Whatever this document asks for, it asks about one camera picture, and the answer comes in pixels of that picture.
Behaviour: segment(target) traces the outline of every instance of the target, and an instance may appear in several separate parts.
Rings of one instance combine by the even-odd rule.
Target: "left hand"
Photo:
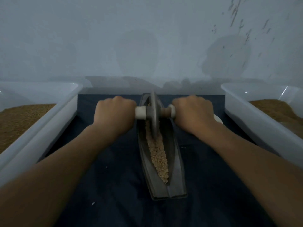
[[[135,101],[121,96],[101,100],[96,106],[93,126],[105,130],[115,139],[134,125],[136,106]]]

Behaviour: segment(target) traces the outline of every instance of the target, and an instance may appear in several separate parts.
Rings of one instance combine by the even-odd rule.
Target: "plastic tray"
[[[303,89],[268,84],[222,84],[225,112],[259,146],[303,168],[303,139],[249,103],[278,99],[303,117]]]
[[[81,89],[82,85],[75,83],[0,81],[0,111],[22,105],[56,103],[0,154],[0,186],[45,155],[74,118]]]

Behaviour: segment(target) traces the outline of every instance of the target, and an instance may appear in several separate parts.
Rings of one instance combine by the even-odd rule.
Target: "dark blue cloth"
[[[78,113],[50,153],[93,122],[96,104],[111,95],[79,95]],[[141,95],[125,95],[139,103]],[[168,106],[176,95],[159,95]],[[251,141],[224,113],[224,96],[203,96],[236,134]],[[142,172],[135,126],[101,152],[82,177],[56,226],[275,226],[250,191],[209,146],[174,125],[188,197],[153,201]]]

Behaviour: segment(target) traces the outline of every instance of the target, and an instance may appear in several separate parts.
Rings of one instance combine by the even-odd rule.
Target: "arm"
[[[133,126],[135,106],[134,101],[119,96],[98,102],[92,125],[4,185],[1,226],[53,226],[99,152]]]
[[[303,226],[303,171],[214,120],[210,101],[175,99],[177,125],[208,144],[232,168],[278,226]]]

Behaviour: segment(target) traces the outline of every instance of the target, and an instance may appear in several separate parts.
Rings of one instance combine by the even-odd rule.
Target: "white wall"
[[[0,0],[0,80],[214,94],[302,70],[303,0]]]

